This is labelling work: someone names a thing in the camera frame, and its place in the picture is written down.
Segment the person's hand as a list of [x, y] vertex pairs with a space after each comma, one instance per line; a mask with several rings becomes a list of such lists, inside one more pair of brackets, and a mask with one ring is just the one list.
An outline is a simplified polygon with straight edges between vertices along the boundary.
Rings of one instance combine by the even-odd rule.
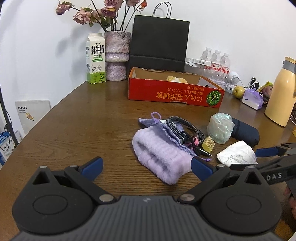
[[292, 192], [291, 190], [288, 188], [288, 186], [285, 188], [284, 190], [284, 196], [288, 197], [288, 203], [290, 205], [290, 209], [292, 212], [292, 216], [294, 217], [294, 219], [296, 219], [296, 200], [295, 198], [292, 196]]

